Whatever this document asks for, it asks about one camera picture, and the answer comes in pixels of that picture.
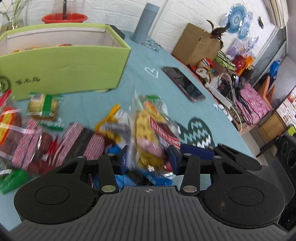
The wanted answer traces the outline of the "dark red striped snack pack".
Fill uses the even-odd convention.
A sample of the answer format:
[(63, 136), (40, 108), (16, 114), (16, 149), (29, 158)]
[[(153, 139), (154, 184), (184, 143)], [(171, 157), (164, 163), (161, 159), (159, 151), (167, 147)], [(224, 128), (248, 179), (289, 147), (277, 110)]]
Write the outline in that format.
[(58, 144), (52, 164), (58, 167), (77, 156), (96, 160), (103, 154), (105, 146), (105, 137), (79, 123), (71, 123)]

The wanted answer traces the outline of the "grey cylinder speaker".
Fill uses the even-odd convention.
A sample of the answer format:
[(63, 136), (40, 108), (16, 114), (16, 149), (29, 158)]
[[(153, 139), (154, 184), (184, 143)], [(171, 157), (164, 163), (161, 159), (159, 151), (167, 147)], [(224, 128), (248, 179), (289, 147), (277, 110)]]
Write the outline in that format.
[(134, 42), (140, 44), (145, 42), (158, 11), (159, 6), (150, 3), (145, 5), (132, 37)]

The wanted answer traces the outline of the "pink patterned box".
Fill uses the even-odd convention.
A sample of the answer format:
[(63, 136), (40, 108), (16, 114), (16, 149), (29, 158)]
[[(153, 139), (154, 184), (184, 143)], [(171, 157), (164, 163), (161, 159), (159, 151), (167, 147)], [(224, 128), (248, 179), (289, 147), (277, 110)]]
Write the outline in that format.
[(248, 82), (237, 97), (236, 106), (239, 107), (243, 119), (251, 126), (258, 124), (271, 111), (269, 105)]

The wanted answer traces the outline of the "red dates snack bag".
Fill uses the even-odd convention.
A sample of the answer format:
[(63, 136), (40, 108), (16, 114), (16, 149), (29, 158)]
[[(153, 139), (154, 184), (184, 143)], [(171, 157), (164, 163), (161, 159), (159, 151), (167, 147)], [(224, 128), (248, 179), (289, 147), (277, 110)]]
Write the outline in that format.
[(33, 175), (56, 168), (52, 162), (57, 138), (36, 120), (22, 115), (11, 90), (1, 95), (1, 158)]

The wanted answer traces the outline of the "glass pitcher with straw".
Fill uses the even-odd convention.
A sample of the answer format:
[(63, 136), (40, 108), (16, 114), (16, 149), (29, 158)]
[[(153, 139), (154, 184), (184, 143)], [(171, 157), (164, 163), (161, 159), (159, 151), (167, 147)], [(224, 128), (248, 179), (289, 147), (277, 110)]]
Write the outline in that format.
[(54, 20), (72, 20), (75, 13), (76, 0), (56, 0), (52, 15)]

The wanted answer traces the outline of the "green candy packet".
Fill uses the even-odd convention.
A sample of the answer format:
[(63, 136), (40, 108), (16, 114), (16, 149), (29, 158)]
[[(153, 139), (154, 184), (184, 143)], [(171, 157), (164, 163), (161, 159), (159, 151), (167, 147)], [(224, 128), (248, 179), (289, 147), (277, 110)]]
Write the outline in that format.
[(1, 171), (1, 194), (6, 194), (21, 187), (28, 180), (28, 174), (22, 169), (6, 169)]

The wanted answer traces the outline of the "blue snack packet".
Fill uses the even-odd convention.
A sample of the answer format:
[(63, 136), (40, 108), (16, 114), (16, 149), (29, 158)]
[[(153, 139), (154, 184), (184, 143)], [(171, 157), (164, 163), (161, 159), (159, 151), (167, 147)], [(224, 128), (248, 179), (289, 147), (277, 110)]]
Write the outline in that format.
[(112, 163), (115, 180), (119, 190), (124, 186), (171, 186), (171, 179), (158, 173), (145, 171), (143, 169), (129, 170), (126, 167), (128, 146), (120, 148), (118, 145), (109, 145), (106, 150), (102, 147), (95, 148), (94, 151), (85, 151), (87, 159), (96, 160), (103, 154), (115, 154), (119, 160)]

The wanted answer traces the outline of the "blue decorative wall plates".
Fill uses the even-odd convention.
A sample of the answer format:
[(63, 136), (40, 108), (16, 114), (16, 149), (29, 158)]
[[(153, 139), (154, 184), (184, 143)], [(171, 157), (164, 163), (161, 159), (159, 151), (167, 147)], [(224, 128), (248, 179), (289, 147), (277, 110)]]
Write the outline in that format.
[(228, 50), (235, 40), (247, 41), (259, 39), (255, 33), (255, 13), (245, 3), (231, 4), (227, 10), (220, 14), (219, 27), (229, 27), (222, 34), (223, 51)]

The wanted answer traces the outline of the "black smartphone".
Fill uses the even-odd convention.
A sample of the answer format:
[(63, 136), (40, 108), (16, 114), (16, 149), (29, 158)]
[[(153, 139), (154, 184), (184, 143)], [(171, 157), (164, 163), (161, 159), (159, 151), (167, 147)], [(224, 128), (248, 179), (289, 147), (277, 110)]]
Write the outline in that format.
[(206, 97), (204, 94), (189, 80), (189, 78), (182, 73), (177, 67), (165, 66), (162, 68), (163, 72), (177, 85), (177, 87), (184, 93), (184, 95), (191, 102), (204, 101)]

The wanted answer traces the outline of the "yellow white snack packet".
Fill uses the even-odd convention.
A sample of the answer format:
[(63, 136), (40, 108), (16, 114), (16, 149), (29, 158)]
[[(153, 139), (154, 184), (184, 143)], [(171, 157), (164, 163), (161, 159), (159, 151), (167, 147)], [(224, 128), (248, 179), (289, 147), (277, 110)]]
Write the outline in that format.
[(114, 141), (123, 149), (130, 143), (129, 114), (116, 104), (107, 116), (96, 124), (95, 132)]

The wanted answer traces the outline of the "white power strip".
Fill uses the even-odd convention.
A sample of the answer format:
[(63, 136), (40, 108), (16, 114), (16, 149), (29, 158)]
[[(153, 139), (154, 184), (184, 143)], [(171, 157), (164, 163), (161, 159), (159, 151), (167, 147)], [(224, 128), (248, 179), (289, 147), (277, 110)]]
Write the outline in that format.
[(209, 83), (205, 83), (204, 87), (206, 89), (208, 89), (211, 94), (218, 99), (227, 109), (230, 109), (233, 107), (232, 102), (227, 99), (226, 97), (224, 97), (217, 89), (215, 89), (214, 87), (212, 87)]

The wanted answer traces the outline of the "clear macaroni snack bag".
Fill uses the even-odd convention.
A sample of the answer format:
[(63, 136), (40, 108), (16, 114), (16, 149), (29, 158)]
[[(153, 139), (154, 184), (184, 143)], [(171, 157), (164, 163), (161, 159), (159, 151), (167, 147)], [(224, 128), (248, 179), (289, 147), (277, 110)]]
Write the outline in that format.
[(169, 117), (165, 102), (157, 95), (139, 95), (134, 89), (128, 123), (127, 167), (162, 175), (173, 173), (168, 148), (172, 145), (180, 150), (181, 142), (178, 125)]

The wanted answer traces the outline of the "brown cardboard box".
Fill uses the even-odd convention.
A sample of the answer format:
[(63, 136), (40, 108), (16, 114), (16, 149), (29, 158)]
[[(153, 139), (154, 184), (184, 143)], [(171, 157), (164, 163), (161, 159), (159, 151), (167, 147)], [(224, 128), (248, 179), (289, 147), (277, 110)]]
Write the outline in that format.
[(205, 58), (213, 61), (220, 47), (220, 41), (210, 33), (188, 23), (171, 54), (185, 65), (197, 65)]

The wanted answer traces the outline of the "green cardboard storage box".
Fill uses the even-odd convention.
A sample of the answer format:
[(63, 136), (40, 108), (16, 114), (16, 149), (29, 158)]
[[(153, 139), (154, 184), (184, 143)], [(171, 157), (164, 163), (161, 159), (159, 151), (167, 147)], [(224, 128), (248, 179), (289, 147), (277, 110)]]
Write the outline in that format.
[(130, 46), (104, 24), (22, 27), (1, 36), (1, 84), (16, 100), (30, 93), (65, 94), (115, 89)]

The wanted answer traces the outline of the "green wrapped biscuit pack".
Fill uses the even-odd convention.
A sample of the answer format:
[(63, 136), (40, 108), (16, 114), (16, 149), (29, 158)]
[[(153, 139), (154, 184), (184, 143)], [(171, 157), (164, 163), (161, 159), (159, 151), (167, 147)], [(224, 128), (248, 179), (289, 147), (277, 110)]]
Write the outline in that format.
[(49, 95), (31, 92), (26, 115), (36, 120), (40, 125), (52, 131), (62, 131), (64, 125), (59, 117), (62, 95)]

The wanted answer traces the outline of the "glass vase with plant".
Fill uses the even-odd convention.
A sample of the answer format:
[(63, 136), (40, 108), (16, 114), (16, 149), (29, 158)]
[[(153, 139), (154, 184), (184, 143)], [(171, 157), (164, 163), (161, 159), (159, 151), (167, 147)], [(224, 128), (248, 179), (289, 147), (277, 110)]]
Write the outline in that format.
[(24, 27), (23, 11), (29, 0), (1, 1), (1, 35), (6, 31)]

